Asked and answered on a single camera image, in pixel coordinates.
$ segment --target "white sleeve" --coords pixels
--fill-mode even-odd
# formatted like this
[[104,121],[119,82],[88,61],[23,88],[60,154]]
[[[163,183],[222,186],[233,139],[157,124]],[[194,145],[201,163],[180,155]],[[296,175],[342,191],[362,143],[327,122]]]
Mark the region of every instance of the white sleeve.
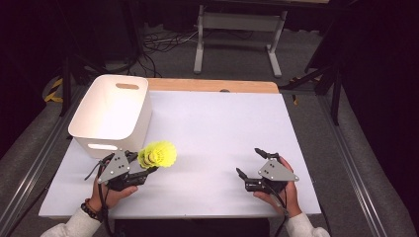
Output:
[[101,226],[81,208],[71,216],[67,223],[57,224],[45,231],[41,237],[91,237]]
[[290,237],[330,237],[325,229],[314,228],[305,213],[290,218],[286,227]]

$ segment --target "metal bracket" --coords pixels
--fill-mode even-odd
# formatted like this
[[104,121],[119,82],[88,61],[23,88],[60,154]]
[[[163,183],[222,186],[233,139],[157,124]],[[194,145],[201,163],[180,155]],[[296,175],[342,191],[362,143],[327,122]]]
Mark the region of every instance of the metal bracket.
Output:
[[259,170],[259,175],[271,181],[299,181],[299,177],[283,164],[271,159]]
[[101,177],[99,177],[98,183],[102,184],[128,172],[129,162],[126,158],[126,154],[122,150],[118,150],[103,171]]

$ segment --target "hand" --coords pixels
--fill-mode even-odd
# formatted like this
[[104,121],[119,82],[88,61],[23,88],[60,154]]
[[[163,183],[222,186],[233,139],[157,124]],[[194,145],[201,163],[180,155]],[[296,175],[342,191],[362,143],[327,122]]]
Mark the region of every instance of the hand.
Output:
[[[291,172],[293,172],[293,168],[286,161],[286,159],[284,159],[283,157],[281,157],[280,159],[281,159],[281,163],[283,163],[283,165],[287,169],[289,169]],[[287,203],[286,203],[286,205],[287,205],[287,211],[289,212],[290,218],[301,214],[302,211],[301,211],[301,209],[299,208],[299,205],[298,205],[296,187],[295,187],[295,183],[293,181],[289,181],[288,184],[286,185],[285,190],[280,192],[280,197],[284,202],[286,201],[286,192],[287,192]],[[255,192],[255,193],[253,193],[253,196],[269,203],[275,209],[275,211],[277,213],[283,213],[283,211],[280,208],[277,207],[277,205],[275,204],[275,201],[271,199],[271,196],[269,196],[269,195],[267,195],[263,192]]]
[[[133,193],[138,190],[137,186],[128,187],[120,192],[109,190],[105,184],[101,184],[102,186],[102,195],[105,198],[106,194],[108,193],[108,197],[106,198],[106,205],[108,208],[112,208],[118,204],[120,199],[129,197]],[[93,193],[92,197],[89,200],[90,206],[96,211],[99,212],[102,209],[101,198],[99,196],[99,187],[98,187],[98,178],[96,177],[95,183],[93,184]]]

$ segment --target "bin handle hole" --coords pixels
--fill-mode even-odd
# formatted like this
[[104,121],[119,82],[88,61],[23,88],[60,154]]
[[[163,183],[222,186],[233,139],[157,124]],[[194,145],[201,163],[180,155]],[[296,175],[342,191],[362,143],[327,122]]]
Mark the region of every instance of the bin handle hole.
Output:
[[130,89],[130,90],[138,90],[139,87],[137,85],[126,84],[126,83],[117,83],[117,87],[120,89]]
[[105,144],[87,144],[92,149],[97,150],[118,150],[118,147],[114,145],[105,145]]

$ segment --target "white storage bin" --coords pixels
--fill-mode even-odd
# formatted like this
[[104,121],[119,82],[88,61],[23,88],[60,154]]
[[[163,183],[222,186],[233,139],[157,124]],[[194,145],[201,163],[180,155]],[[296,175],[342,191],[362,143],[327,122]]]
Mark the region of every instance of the white storage bin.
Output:
[[102,75],[90,86],[68,131],[93,158],[104,158],[117,149],[137,152],[151,112],[145,78]]

